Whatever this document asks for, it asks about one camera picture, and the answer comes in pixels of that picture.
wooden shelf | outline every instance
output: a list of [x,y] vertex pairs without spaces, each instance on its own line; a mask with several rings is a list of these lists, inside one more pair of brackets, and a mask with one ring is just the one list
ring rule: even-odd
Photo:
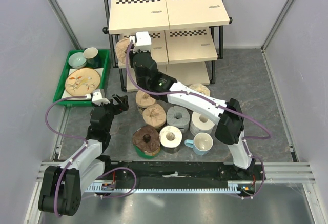
[[[165,65],[158,66],[158,71],[166,74],[167,73],[166,66]],[[130,68],[130,72],[131,72],[131,75],[132,75],[133,80],[136,82],[134,69]],[[128,75],[127,75],[127,79],[126,80],[127,80],[127,91],[128,92],[136,92],[136,91],[138,91],[138,89],[130,81],[130,78],[128,77]]]
[[169,64],[217,60],[209,27],[165,31]]
[[166,65],[167,75],[176,78],[185,85],[201,83],[209,85],[210,79],[207,73],[205,62],[168,64]]
[[166,5],[170,30],[229,24],[222,0],[166,0]]
[[[135,35],[134,33],[120,34],[119,40],[134,35]],[[151,49],[152,58],[157,62],[158,66],[168,64],[168,54],[166,49],[164,31],[149,32],[149,35],[152,40],[152,49]],[[118,61],[118,67],[120,69],[123,69],[125,68],[125,64]]]
[[168,30],[165,0],[111,0],[109,33]]

gray floor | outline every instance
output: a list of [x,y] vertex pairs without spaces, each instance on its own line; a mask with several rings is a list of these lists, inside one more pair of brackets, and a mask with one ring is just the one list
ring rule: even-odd
[[[144,160],[132,145],[133,133],[145,125],[142,115],[137,111],[135,92],[124,93],[120,89],[118,69],[111,69],[109,83],[105,88],[107,97],[112,94],[129,96],[129,111],[115,117],[111,128],[112,139],[105,154],[112,160]],[[291,162],[288,141],[280,119],[270,80],[259,49],[226,49],[224,59],[216,62],[216,83],[209,85],[211,96],[229,100],[239,100],[243,113],[252,116],[266,125],[272,132],[270,140],[249,140],[248,146],[253,154],[261,156],[266,162]],[[171,106],[159,102],[165,110]],[[66,133],[87,135],[90,124],[91,107],[71,108]],[[265,135],[251,122],[245,121],[246,135]],[[183,141],[193,138],[190,132],[184,134]],[[67,159],[81,145],[82,141],[64,138],[60,159]],[[153,160],[172,161],[232,161],[226,145],[214,139],[214,145],[206,156],[197,156],[191,148],[182,146],[176,154],[161,151]]]
[[91,197],[81,202],[73,217],[58,219],[43,213],[42,218],[40,224],[314,224],[301,185],[265,185],[253,200],[223,194],[174,193],[139,193],[104,200]]

blue mug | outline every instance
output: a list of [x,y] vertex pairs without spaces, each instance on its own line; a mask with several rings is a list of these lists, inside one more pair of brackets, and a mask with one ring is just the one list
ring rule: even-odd
[[186,139],[184,144],[193,148],[199,156],[206,155],[213,146],[213,139],[208,133],[197,133],[194,139]]

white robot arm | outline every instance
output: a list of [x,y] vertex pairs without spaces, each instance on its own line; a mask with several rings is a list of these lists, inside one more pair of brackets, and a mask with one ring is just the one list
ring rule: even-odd
[[111,135],[109,133],[115,115],[128,110],[128,97],[112,96],[113,100],[105,98],[104,91],[97,89],[92,93],[92,103],[95,108],[90,113],[90,126],[84,144],[70,158],[59,166],[49,166],[46,168],[38,208],[41,211],[54,213],[55,192],[58,179],[59,191],[57,196],[57,211],[62,215],[72,216],[76,213],[81,195],[87,187],[104,173],[105,163],[108,157],[101,155],[108,147]]
[[239,102],[235,99],[227,102],[207,97],[186,87],[175,78],[159,72],[156,62],[150,56],[151,39],[148,32],[136,33],[136,36],[130,36],[130,40],[134,42],[134,48],[128,54],[130,55],[130,65],[134,68],[137,84],[153,93],[153,98],[186,107],[206,116],[217,124],[215,137],[228,145],[234,165],[238,169],[251,172],[255,161],[248,154],[247,145],[244,146],[242,141],[244,137],[243,118],[220,108],[229,108],[241,113]]

ceramic bowl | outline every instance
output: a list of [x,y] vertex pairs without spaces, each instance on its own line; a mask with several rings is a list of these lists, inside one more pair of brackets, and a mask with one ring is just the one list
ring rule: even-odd
[[80,69],[87,65],[87,60],[83,56],[83,52],[77,52],[70,56],[70,58],[68,59],[68,64],[73,69]]

